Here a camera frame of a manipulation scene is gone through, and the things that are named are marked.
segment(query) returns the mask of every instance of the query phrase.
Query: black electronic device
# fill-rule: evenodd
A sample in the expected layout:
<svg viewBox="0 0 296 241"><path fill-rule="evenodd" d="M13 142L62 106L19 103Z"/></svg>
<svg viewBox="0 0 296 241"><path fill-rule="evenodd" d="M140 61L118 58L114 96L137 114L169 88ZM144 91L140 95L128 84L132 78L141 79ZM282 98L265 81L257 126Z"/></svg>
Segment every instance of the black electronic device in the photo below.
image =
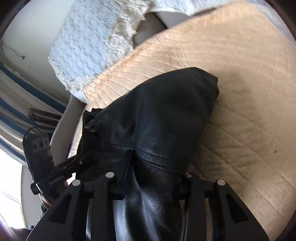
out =
<svg viewBox="0 0 296 241"><path fill-rule="evenodd" d="M36 148L40 140L45 145ZM30 134L23 141L34 178L33 193L57 196L27 241L84 241L89 199L93 199L91 240L115 241L113 200L123 200L126 196L133 151L107 154L90 151L54 167L47 141L44 133ZM115 157L112 163L108 159L110 155ZM56 187L74 172L79 179L59 194ZM182 179L179 200L185 200L181 241L194 241L197 237L200 241L207 240L205 198L209 200L211 212L212 241L269 241L256 218L225 180L205 181L189 172L176 175Z"/></svg>

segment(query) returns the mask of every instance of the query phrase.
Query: white wall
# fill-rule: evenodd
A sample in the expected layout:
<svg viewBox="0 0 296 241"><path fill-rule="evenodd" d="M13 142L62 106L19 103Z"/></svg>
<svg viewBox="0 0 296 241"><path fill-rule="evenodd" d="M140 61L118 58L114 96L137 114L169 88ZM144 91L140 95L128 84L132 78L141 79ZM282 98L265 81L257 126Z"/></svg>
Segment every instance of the white wall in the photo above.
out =
<svg viewBox="0 0 296 241"><path fill-rule="evenodd" d="M2 41L19 55L3 46L4 54L14 66L31 77L31 81L53 96L68 101L70 93L58 80L48 63L49 50L74 0L31 0L15 17Z"/></svg>
<svg viewBox="0 0 296 241"><path fill-rule="evenodd" d="M39 221L41 211L41 201L39 195L34 195L30 189L30 184L33 182L30 171L27 167L22 167L21 181L21 202L22 214L25 220L26 228Z"/></svg>

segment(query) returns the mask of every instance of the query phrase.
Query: wire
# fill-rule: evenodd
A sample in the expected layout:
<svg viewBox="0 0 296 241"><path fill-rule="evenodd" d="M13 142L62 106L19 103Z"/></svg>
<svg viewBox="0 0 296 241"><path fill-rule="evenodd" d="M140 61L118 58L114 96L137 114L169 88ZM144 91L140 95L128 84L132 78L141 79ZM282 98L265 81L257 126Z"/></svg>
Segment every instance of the wire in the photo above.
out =
<svg viewBox="0 0 296 241"><path fill-rule="evenodd" d="M27 135L29 134L29 132L31 131L31 130L33 130L33 129L36 129L40 134L41 134L41 131L37 128L37 127L31 127L30 129L28 129L27 131L26 131L26 133L24 134L24 137L23 137L23 141L25 140L25 138L27 137Z"/></svg>
<svg viewBox="0 0 296 241"><path fill-rule="evenodd" d="M10 49L11 51L13 51L17 56L21 57L22 60L24 60L26 58L26 56L24 55L19 55L13 48L8 47L5 43L2 43L2 45L8 49Z"/></svg>

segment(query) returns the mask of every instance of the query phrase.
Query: black cable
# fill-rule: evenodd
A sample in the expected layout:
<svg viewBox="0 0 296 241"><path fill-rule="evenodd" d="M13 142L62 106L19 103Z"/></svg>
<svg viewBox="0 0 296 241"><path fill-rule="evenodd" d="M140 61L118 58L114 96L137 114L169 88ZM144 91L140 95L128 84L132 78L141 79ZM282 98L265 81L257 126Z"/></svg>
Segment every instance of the black cable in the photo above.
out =
<svg viewBox="0 0 296 241"><path fill-rule="evenodd" d="M24 134L24 137L22 138L22 150L24 151L24 140L26 139L27 135L30 133L31 130L34 130L36 129L40 134L41 134L41 131L37 128L37 127L31 127L29 128L26 133ZM25 160L26 160L26 163L28 165L28 168L30 169L30 166L29 166L29 163L28 163L28 160L27 160L27 155L26 153L24 152L24 157L25 157Z"/></svg>
<svg viewBox="0 0 296 241"><path fill-rule="evenodd" d="M3 43L3 46L6 47L6 48L8 48L8 49L10 49L11 51L13 51L17 56L21 57L22 60L25 59L26 56L24 56L24 55L19 55L19 54L13 49L13 48L8 47L5 43Z"/></svg>

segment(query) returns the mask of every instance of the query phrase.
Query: person's hand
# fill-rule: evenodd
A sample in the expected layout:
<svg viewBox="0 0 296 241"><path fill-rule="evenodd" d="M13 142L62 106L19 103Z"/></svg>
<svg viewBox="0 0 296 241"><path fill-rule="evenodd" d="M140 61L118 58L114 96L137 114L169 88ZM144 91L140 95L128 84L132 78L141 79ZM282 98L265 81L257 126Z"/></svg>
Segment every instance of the person's hand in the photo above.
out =
<svg viewBox="0 0 296 241"><path fill-rule="evenodd" d="M62 185L61 190L65 190L66 188L68 187L68 183L67 181L65 181ZM41 203L47 207L47 208L50 208L51 205L54 203L55 199L50 197L50 196L45 196L43 195L42 193L39 193L39 197L40 197L40 200L41 200Z"/></svg>

